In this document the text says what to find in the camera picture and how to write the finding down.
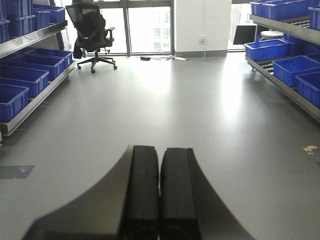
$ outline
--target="blue plastic bin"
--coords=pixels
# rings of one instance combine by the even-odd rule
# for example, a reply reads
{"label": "blue plastic bin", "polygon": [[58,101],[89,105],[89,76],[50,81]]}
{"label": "blue plastic bin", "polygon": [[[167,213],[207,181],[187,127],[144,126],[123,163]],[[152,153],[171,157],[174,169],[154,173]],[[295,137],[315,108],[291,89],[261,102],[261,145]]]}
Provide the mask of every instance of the blue plastic bin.
{"label": "blue plastic bin", "polygon": [[60,75],[65,66],[65,60],[57,57],[20,55],[10,61],[10,65],[27,69],[38,69],[49,72],[49,81]]}
{"label": "blue plastic bin", "polygon": [[319,5],[319,0],[277,0],[263,3],[266,18],[277,21],[309,16],[309,7]]}
{"label": "blue plastic bin", "polygon": [[0,21],[0,44],[9,41],[9,20]]}
{"label": "blue plastic bin", "polygon": [[65,7],[33,4],[34,9],[50,11],[50,23],[58,24],[66,20]]}
{"label": "blue plastic bin", "polygon": [[37,56],[47,56],[47,57],[58,57],[64,59],[64,69],[69,67],[73,60],[72,60],[72,51],[62,51],[62,50],[55,50],[55,49],[43,49],[43,48],[35,48],[28,52],[31,55]]}
{"label": "blue plastic bin", "polygon": [[264,6],[263,4],[274,2],[274,1],[277,1],[277,0],[258,0],[258,1],[250,2],[252,15],[265,18],[267,16],[266,6]]}
{"label": "blue plastic bin", "polygon": [[11,53],[7,56],[4,56],[4,57],[0,58],[0,64],[1,64],[1,62],[5,62],[5,63],[10,62],[11,59],[13,59],[19,55],[20,55],[19,53]]}
{"label": "blue plastic bin", "polygon": [[29,88],[29,98],[38,96],[48,86],[48,80],[48,71],[0,65],[0,84]]}
{"label": "blue plastic bin", "polygon": [[303,45],[304,45],[303,47],[304,55],[320,53],[320,46],[317,44],[305,41]]}
{"label": "blue plastic bin", "polygon": [[273,61],[273,75],[289,87],[297,86],[297,75],[318,71],[320,71],[320,62],[307,56],[295,56]]}
{"label": "blue plastic bin", "polygon": [[33,9],[34,19],[34,29],[44,29],[50,26],[50,11]]}
{"label": "blue plastic bin", "polygon": [[9,23],[9,36],[21,37],[32,33],[35,30],[35,15],[23,16],[20,18],[11,18]]}
{"label": "blue plastic bin", "polygon": [[303,55],[305,52],[305,44],[303,42],[290,42],[285,40],[290,44],[290,56]]}
{"label": "blue plastic bin", "polygon": [[307,57],[320,62],[320,52],[314,53],[314,54],[309,54],[309,55],[307,55]]}
{"label": "blue plastic bin", "polygon": [[277,59],[290,55],[290,43],[282,39],[256,41],[244,44],[245,54],[253,61]]}
{"label": "blue plastic bin", "polygon": [[291,43],[303,43],[303,42],[305,42],[305,40],[303,40],[301,38],[298,38],[296,36],[289,35],[289,34],[287,34],[285,32],[283,33],[283,39],[287,40],[287,41],[289,41]]}
{"label": "blue plastic bin", "polygon": [[33,0],[6,0],[6,15],[8,19],[18,19],[32,15]]}
{"label": "blue plastic bin", "polygon": [[0,21],[7,19],[6,0],[0,0]]}
{"label": "blue plastic bin", "polygon": [[0,84],[0,122],[10,122],[28,104],[27,87]]}
{"label": "blue plastic bin", "polygon": [[32,51],[32,50],[34,50],[34,49],[35,49],[34,47],[27,46],[27,47],[25,47],[25,48],[22,48],[22,49],[20,49],[20,50],[16,51],[16,53],[19,53],[19,54],[26,54],[26,53],[28,53],[28,52],[30,52],[30,51]]}
{"label": "blue plastic bin", "polygon": [[296,76],[298,93],[320,108],[320,72]]}
{"label": "blue plastic bin", "polygon": [[310,28],[320,30],[320,6],[309,7]]}

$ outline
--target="chair base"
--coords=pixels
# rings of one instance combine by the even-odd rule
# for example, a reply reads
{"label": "chair base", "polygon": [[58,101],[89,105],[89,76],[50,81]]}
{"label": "chair base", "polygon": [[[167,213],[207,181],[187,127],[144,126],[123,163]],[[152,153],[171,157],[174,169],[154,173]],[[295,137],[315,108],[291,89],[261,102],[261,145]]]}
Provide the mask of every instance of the chair base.
{"label": "chair base", "polygon": [[78,67],[78,69],[81,69],[81,66],[80,64],[86,64],[86,63],[91,63],[91,73],[94,74],[96,72],[96,70],[94,69],[95,65],[98,63],[98,62],[104,62],[104,63],[107,63],[107,64],[112,64],[113,65],[113,69],[117,69],[118,67],[116,66],[116,61],[112,58],[112,57],[101,57],[101,56],[98,56],[98,51],[95,51],[94,52],[94,57],[90,58],[90,59],[87,59],[87,60],[84,60],[84,61],[81,61],[81,62],[78,62],[76,65]]}

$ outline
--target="chair armrest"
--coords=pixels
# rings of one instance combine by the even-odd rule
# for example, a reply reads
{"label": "chair armrest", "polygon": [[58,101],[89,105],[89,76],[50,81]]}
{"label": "chair armrest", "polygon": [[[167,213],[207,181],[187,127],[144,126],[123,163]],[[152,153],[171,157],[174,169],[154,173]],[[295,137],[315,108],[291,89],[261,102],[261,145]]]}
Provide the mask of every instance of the chair armrest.
{"label": "chair armrest", "polygon": [[114,29],[115,29],[115,27],[112,26],[112,27],[109,27],[108,29],[105,30],[106,36],[108,35],[108,33],[110,33],[109,38],[111,39],[111,41],[113,41],[112,31],[113,31]]}

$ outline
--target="office chair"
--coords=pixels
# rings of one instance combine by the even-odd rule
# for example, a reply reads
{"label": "office chair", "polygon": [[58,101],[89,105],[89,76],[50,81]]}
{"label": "office chair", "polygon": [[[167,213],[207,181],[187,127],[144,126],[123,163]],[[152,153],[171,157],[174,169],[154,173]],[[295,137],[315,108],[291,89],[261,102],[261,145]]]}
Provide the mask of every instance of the office chair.
{"label": "office chair", "polygon": [[78,69],[80,64],[92,63],[91,73],[95,73],[95,65],[97,62],[105,62],[113,65],[113,69],[117,69],[116,61],[112,57],[100,57],[98,52],[100,48],[111,47],[113,45],[112,31],[115,27],[105,29],[106,21],[100,14],[99,6],[96,4],[75,3],[65,6],[71,18],[71,21],[77,31],[77,39],[74,47],[85,49],[87,52],[94,52],[94,57],[77,63]]}

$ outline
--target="shelf rack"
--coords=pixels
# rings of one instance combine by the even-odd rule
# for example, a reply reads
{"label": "shelf rack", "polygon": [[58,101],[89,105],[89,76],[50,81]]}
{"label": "shelf rack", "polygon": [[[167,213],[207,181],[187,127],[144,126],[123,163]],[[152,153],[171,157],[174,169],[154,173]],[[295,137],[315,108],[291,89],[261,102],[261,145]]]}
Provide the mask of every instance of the shelf rack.
{"label": "shelf rack", "polygon": [[23,49],[32,44],[35,44],[47,37],[50,37],[53,34],[61,32],[66,28],[67,25],[68,25],[68,22],[65,20],[63,22],[50,25],[40,30],[33,31],[26,35],[16,37],[9,41],[0,43],[0,59],[20,49]]}
{"label": "shelf rack", "polygon": [[[253,20],[253,22],[257,25],[274,29],[283,33],[287,33],[297,38],[320,45],[320,31],[308,28],[308,21],[310,20],[310,17],[295,18],[287,21],[276,21],[260,16],[250,15],[250,19]],[[297,93],[296,88],[291,88],[287,86],[280,79],[273,75],[272,59],[258,62],[253,61],[247,56],[245,57],[245,59],[252,66],[252,68],[256,69],[258,72],[264,75],[291,100],[297,103],[314,119],[320,122],[320,109],[314,106],[311,102],[309,102],[299,93]]]}
{"label": "shelf rack", "polygon": [[[64,30],[67,25],[68,22],[63,21],[1,43],[0,58],[59,33]],[[29,98],[28,105],[10,122],[0,122],[0,142],[2,140],[1,134],[2,136],[10,136],[22,124],[22,122],[68,77],[69,73],[74,69],[75,64],[76,63],[73,62],[56,79],[51,81],[37,97]]]}

